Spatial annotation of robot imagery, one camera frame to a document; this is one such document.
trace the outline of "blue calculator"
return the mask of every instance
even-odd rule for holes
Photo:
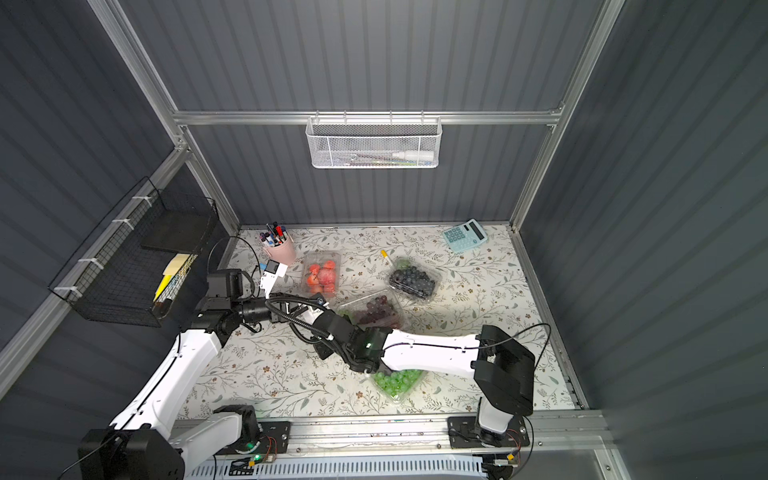
[[[480,223],[474,218],[467,223],[462,223],[458,227],[453,227],[442,233],[448,246],[456,253],[480,247],[488,241],[488,235],[480,227]]]

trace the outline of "white cable clip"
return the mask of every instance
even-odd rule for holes
[[[101,262],[98,261],[98,258],[95,258],[95,257],[94,258],[81,258],[80,260],[78,260],[78,262],[91,262],[95,266],[97,266],[99,270],[103,270],[104,269],[104,265],[102,265]]]
[[[53,290],[62,290],[65,292],[72,292],[74,293],[78,298],[81,298],[83,296],[82,293],[80,293],[80,290],[76,286],[55,286],[53,287]]]
[[[132,199],[134,199],[134,200],[135,200],[135,199],[146,200],[146,201],[147,201],[147,203],[149,204],[149,206],[150,206],[150,207],[152,206],[152,202],[150,201],[150,198],[149,198],[149,197],[131,197],[131,198],[132,198]]]
[[[126,225],[128,225],[131,228],[131,230],[134,229],[134,226],[131,225],[131,221],[129,219],[127,219],[127,218],[121,218],[119,220],[112,220],[112,223],[125,223]]]

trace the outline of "pink cup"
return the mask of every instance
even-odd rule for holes
[[[293,248],[293,238],[290,235],[277,247],[264,247],[266,254],[276,262],[290,265],[296,261],[296,250]]]

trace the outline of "floral tablecloth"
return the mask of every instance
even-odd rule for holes
[[[313,228],[290,233],[300,258],[274,291],[300,291],[303,253],[335,250],[342,254],[336,304],[373,293],[386,284],[390,258],[412,257],[441,272],[442,283],[431,303],[399,296],[413,333],[457,336],[477,333],[483,324],[512,334],[540,321],[505,225],[484,225],[488,242],[453,253],[442,237],[444,227]],[[257,230],[240,235],[264,261]],[[251,271],[255,259],[238,242],[230,268]],[[538,356],[544,329],[518,340]],[[429,372],[406,400],[395,405],[379,394],[362,373],[350,371],[334,355],[320,360],[286,324],[264,323],[261,333],[240,327],[197,380],[179,418],[205,418],[219,406],[247,403],[261,418],[318,415],[470,412],[480,390],[471,379]],[[535,376],[535,409],[573,409],[551,346]]]

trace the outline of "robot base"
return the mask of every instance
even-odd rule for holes
[[[290,422],[259,422],[261,435],[270,436],[277,442],[277,447],[272,447],[272,453],[285,453],[288,451],[288,440],[290,439]],[[266,454],[269,448],[269,442],[262,441],[249,455]],[[235,450],[234,445],[228,445],[216,452],[216,455],[244,455],[241,450]]]
[[[531,444],[527,432],[522,434],[522,438],[514,432],[508,432],[508,435],[504,435],[503,439],[495,437],[494,440],[498,443],[497,445],[490,445],[490,442],[484,443],[477,436],[477,429],[475,428],[476,422],[476,416],[448,417],[448,431],[451,437],[452,449],[481,449],[487,446],[498,446],[509,447],[510,450],[514,450],[517,447],[517,444],[515,443],[515,440],[510,439],[508,435],[513,435],[520,442],[520,448],[527,447]],[[525,429],[523,418],[518,415],[512,417],[507,429],[515,430],[515,432],[519,434],[521,429]]]

